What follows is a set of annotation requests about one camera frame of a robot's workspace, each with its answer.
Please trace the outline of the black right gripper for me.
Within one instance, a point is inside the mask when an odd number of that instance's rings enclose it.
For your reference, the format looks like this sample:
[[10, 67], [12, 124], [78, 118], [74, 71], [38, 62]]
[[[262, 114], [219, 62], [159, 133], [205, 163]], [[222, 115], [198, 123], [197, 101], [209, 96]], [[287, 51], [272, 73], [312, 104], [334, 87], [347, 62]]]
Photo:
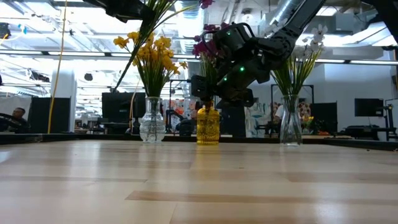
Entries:
[[217, 108], [252, 107], [254, 96], [247, 87], [253, 81], [268, 82], [271, 70], [280, 68], [291, 54], [291, 38], [286, 35], [260, 38], [231, 34], [217, 44], [224, 52], [218, 67], [219, 79], [217, 75], [191, 78], [191, 94], [201, 100], [211, 100], [218, 93], [237, 93], [234, 97], [222, 98]]

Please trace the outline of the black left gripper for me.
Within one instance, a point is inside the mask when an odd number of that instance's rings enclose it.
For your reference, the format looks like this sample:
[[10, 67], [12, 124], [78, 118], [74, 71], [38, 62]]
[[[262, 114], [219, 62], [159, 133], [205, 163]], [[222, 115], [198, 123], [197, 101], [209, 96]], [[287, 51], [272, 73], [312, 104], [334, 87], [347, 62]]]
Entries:
[[155, 16], [152, 7], [140, 0], [106, 0], [104, 1], [107, 15], [115, 17], [121, 22], [128, 20], [150, 20]]

